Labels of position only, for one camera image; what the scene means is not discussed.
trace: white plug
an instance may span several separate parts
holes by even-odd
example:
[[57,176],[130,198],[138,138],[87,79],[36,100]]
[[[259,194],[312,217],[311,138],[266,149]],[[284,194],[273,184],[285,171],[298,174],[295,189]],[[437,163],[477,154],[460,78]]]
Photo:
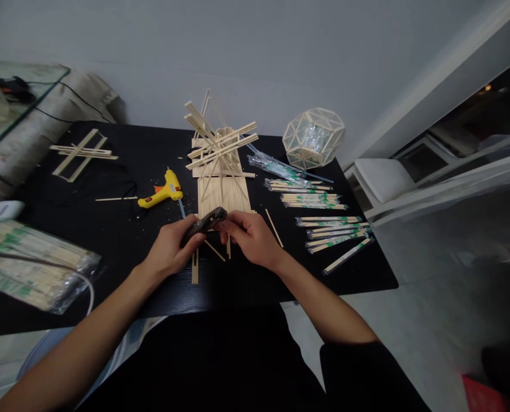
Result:
[[24,209],[25,203],[19,200],[4,200],[0,202],[0,221],[16,219]]

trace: geodesic sphere model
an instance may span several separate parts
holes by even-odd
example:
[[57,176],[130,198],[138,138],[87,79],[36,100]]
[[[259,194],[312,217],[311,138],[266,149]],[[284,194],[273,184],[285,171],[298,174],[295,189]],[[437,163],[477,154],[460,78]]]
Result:
[[325,166],[345,137],[345,125],[335,112],[315,108],[290,122],[283,135],[283,146],[291,166],[313,169]]

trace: glass shelf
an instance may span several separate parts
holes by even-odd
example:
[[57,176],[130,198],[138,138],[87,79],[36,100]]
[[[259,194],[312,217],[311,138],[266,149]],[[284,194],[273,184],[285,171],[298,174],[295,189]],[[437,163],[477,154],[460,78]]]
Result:
[[30,92],[34,94],[35,101],[28,104],[13,103],[12,117],[0,124],[0,141],[22,121],[45,96],[54,88],[70,69],[60,66],[33,65],[25,63],[0,61],[0,78],[8,79],[18,76],[26,82],[43,82],[49,84],[30,84]]

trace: sleeve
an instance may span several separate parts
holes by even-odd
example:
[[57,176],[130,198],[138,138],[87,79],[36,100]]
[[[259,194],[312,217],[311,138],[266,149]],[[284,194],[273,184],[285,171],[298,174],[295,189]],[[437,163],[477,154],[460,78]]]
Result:
[[327,400],[349,410],[430,411],[380,342],[325,344],[319,352]]

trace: forearm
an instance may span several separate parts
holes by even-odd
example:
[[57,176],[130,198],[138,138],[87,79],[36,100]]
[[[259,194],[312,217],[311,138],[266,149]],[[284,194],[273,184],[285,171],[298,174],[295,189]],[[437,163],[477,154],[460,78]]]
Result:
[[364,319],[287,254],[274,272],[301,304],[324,342],[367,343],[378,340]]
[[133,272],[0,401],[0,410],[54,410],[81,400],[158,282]]

